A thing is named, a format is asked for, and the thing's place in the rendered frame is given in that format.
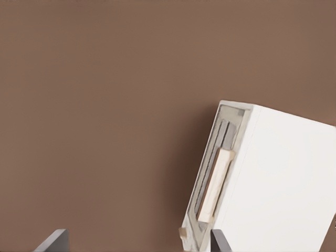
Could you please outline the white oven body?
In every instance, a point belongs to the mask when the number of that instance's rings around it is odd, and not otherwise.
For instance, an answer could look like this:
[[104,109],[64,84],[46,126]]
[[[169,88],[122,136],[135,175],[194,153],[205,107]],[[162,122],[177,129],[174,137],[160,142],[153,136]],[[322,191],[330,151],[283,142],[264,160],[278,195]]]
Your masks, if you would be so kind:
[[336,127],[253,106],[214,227],[232,252],[336,252]]

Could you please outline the white oven door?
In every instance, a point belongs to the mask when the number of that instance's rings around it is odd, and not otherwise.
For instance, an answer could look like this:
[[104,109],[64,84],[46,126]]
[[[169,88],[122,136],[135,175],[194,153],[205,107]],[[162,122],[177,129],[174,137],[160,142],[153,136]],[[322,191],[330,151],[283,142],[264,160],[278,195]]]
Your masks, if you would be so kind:
[[[254,106],[248,103],[226,100],[219,102],[181,226],[185,227],[187,231],[187,239],[181,240],[184,251],[207,251],[210,247],[210,231],[218,222],[230,171],[241,147],[242,139],[253,109]],[[235,152],[235,157],[228,168],[212,222],[202,223],[197,220],[197,215],[218,149],[232,150]]]

